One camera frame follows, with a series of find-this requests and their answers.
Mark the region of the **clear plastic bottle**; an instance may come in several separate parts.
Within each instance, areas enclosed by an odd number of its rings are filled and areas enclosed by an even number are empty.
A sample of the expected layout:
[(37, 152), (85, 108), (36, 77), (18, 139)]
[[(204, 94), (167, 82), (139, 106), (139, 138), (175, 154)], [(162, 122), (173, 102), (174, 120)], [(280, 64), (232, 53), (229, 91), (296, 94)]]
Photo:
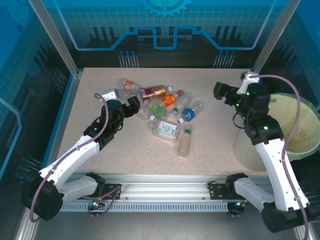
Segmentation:
[(138, 117), (143, 120), (148, 120), (151, 116), (151, 106), (152, 103), (149, 100), (145, 100), (140, 106)]
[(308, 139), (309, 139), (308, 131), (306, 129), (297, 127), (293, 134), (292, 140), (301, 142), (301, 141), (307, 141)]

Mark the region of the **crushed bottle orange green label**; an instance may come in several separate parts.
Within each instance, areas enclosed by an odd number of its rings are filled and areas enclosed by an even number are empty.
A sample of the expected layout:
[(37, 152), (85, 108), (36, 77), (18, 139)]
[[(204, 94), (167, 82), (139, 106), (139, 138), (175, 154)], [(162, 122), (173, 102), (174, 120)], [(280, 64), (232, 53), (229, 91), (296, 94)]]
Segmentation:
[(137, 92), (141, 89), (139, 85), (126, 78), (120, 78), (118, 81), (118, 86), (123, 90), (132, 92)]

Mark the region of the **amber bottle red label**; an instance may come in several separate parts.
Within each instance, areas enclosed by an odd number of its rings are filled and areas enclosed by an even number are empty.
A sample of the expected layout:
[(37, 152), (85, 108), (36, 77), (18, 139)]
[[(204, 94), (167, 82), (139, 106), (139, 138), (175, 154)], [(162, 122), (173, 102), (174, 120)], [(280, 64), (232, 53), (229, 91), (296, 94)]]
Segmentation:
[(171, 93), (172, 89), (173, 89), (172, 86), (157, 85), (157, 86), (142, 88), (140, 90), (140, 94), (144, 101), (145, 100), (152, 101), (152, 100), (162, 98), (166, 94)]

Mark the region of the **clear bottle green soda label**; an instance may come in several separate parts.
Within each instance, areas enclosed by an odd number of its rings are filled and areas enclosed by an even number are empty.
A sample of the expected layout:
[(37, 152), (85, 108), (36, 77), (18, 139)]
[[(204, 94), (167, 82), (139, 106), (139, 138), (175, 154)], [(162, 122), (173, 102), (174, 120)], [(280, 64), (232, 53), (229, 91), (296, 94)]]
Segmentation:
[(151, 116), (149, 120), (153, 121), (154, 119), (164, 119), (167, 116), (167, 111), (164, 107), (160, 106), (158, 103), (151, 102)]

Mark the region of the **gold cap bottle orange label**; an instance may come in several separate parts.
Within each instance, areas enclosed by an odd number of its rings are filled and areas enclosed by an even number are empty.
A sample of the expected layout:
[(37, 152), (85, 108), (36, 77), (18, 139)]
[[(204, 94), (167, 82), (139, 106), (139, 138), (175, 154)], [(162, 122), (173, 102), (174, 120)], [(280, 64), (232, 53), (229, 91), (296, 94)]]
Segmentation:
[(167, 108), (171, 105), (173, 105), (180, 97), (184, 95), (183, 90), (178, 90), (172, 93), (169, 93), (168, 95), (162, 97), (159, 101), (159, 105), (163, 108)]

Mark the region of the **clear bottle green neck label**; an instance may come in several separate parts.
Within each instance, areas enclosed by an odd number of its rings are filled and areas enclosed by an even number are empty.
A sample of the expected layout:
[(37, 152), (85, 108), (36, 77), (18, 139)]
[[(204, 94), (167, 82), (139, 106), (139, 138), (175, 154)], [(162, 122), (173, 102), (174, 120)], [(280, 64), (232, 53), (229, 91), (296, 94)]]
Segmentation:
[(182, 95), (178, 101), (175, 103), (174, 108), (169, 112), (169, 116), (176, 119), (179, 114), (184, 111), (192, 101), (192, 95), (190, 93), (185, 93)]

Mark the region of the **clear bottle blue label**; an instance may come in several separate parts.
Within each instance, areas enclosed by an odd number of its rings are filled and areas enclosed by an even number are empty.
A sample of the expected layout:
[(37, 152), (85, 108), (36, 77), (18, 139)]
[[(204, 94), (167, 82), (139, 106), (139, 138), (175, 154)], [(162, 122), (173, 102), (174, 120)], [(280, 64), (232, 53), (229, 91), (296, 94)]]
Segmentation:
[(204, 106), (201, 101), (195, 101), (193, 102), (189, 107), (185, 108), (181, 115), (180, 118), (177, 119), (177, 122), (179, 124), (185, 123), (185, 122), (190, 122), (193, 120), (196, 116), (199, 115), (199, 113), (203, 110)]

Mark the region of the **square bottle white label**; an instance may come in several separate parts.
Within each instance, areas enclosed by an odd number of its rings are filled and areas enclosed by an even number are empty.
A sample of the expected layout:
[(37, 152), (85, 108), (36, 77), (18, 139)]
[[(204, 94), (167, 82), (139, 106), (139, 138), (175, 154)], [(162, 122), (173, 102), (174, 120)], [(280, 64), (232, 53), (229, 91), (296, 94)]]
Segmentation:
[(151, 132), (156, 137), (171, 142), (176, 142), (179, 138), (181, 127), (165, 119), (158, 119), (154, 115), (151, 115), (148, 123)]

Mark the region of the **green cap beige bottle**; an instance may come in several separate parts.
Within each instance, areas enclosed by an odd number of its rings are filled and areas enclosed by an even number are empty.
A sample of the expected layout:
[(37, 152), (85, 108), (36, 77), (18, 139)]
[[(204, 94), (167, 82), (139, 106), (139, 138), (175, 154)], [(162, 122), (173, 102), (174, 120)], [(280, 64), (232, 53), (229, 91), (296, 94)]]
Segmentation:
[(187, 157), (190, 153), (191, 142), (192, 142), (192, 131), (193, 126), (187, 124), (183, 127), (182, 134), (180, 136), (177, 154), (181, 157)]

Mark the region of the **aluminium mounting beam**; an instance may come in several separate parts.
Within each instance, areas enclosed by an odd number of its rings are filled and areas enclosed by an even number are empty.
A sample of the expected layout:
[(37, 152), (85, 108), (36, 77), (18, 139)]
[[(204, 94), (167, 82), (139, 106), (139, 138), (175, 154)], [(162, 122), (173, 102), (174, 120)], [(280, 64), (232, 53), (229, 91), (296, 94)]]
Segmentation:
[(226, 175), (100, 174), (121, 184), (120, 202), (210, 202), (207, 184), (223, 184)]

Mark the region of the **small green lit circuit board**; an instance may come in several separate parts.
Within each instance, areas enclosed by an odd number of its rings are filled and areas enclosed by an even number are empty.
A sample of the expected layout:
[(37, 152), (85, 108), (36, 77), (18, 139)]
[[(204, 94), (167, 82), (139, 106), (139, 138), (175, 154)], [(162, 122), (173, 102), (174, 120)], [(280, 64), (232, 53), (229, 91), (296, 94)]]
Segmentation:
[(239, 218), (241, 215), (245, 214), (246, 207), (250, 203), (247, 200), (237, 201), (237, 202), (229, 202), (227, 204), (227, 214), (233, 218)]
[(102, 215), (104, 215), (104, 214), (108, 211), (107, 209), (105, 209), (105, 210), (102, 211), (102, 212), (96, 212), (96, 213), (93, 212), (94, 210), (98, 210), (98, 209), (106, 206), (106, 204), (103, 203), (102, 200), (103, 200), (102, 197), (101, 197), (101, 198), (94, 199), (94, 200), (92, 201), (92, 203), (88, 205), (88, 207), (87, 207), (87, 212), (88, 212), (88, 214), (90, 215), (90, 218), (91, 218), (91, 219), (93, 219), (94, 217), (99, 218), (100, 215), (102, 216)]

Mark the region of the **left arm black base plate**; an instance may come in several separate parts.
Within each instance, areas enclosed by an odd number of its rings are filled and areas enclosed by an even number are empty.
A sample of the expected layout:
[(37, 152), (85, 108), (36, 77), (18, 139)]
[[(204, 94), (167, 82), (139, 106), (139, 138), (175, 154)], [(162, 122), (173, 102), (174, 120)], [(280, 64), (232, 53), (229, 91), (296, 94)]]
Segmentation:
[(119, 200), (121, 197), (122, 185), (121, 184), (106, 184), (102, 195), (99, 197), (103, 200)]

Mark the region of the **aluminium frame post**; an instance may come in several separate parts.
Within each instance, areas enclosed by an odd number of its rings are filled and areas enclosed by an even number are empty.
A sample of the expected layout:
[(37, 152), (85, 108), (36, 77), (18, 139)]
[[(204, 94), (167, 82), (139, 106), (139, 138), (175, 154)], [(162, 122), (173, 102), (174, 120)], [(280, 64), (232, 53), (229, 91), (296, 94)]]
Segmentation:
[(61, 37), (43, 2), (41, 0), (28, 0), (28, 2), (44, 27), (63, 62), (65, 63), (67, 69), (73, 77), (78, 78), (78, 67), (76, 66), (76, 63), (74, 62), (67, 46), (63, 41), (63, 38)]
[(274, 47), (276, 46), (278, 40), (282, 36), (285, 28), (287, 27), (290, 19), (292, 18), (294, 12), (296, 11), (301, 0), (288, 0), (287, 4), (283, 8), (277, 22), (274, 25), (264, 47), (262, 48), (255, 64), (253, 65), (252, 71), (255, 73), (260, 73), (269, 56), (271, 55)]

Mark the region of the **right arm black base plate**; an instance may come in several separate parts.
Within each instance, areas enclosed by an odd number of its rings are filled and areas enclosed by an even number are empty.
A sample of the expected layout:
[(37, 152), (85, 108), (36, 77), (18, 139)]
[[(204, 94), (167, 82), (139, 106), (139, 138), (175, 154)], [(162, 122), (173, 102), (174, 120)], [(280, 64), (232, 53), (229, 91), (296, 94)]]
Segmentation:
[(231, 200), (232, 197), (228, 194), (227, 188), (224, 183), (210, 181), (207, 184), (211, 200)]

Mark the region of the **aluminium frame side rail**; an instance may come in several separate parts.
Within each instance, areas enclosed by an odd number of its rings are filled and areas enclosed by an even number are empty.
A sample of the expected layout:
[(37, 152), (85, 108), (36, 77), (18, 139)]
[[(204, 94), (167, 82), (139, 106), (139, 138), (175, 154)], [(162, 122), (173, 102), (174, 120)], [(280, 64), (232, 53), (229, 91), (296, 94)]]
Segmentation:
[(35, 240), (38, 224), (31, 222), (30, 210), (25, 208), (13, 240)]

